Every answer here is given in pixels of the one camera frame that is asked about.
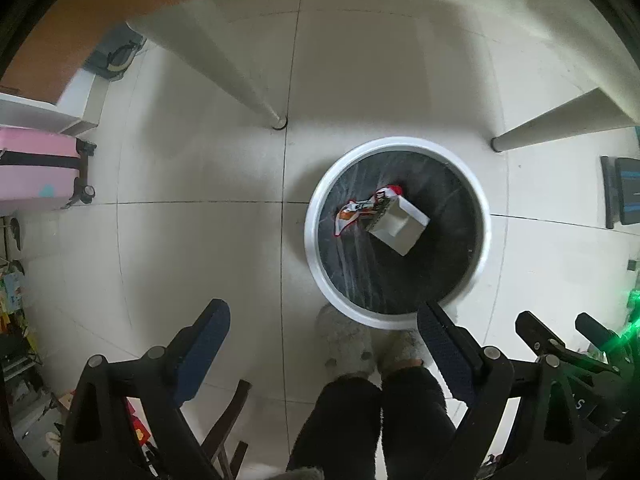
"fuzzy gray slipper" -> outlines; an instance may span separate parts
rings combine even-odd
[[[385,377],[400,361],[420,359],[422,366],[429,366],[433,358],[427,350],[417,328],[400,330],[392,335],[393,341],[383,356],[378,359],[378,370]]]
[[[368,378],[375,371],[368,327],[328,304],[318,313],[316,333],[325,347],[324,366],[331,380],[341,376]]]

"black pants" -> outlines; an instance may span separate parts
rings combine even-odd
[[[362,378],[338,378],[318,397],[287,469],[317,467],[326,480],[374,480],[380,426],[389,480],[422,480],[455,432],[442,388],[426,368],[398,370],[382,391]]]

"teal sticker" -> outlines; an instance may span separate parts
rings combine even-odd
[[[38,194],[40,198],[53,198],[55,197],[55,195],[56,190],[53,189],[53,186],[51,184],[47,184],[45,187],[43,187]]]

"person's leg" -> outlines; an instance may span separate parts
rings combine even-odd
[[[394,346],[380,367],[386,471],[389,480],[422,480],[449,447],[456,428],[442,388],[424,368],[430,357],[419,334],[404,333]]]
[[[287,470],[315,467],[326,480],[374,480],[380,390],[367,381],[375,369],[369,331],[329,305],[316,330],[334,380],[302,427]]]

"pink suitcase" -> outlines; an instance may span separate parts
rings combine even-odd
[[[95,191],[86,175],[94,149],[63,134],[0,128],[0,215],[91,203]]]

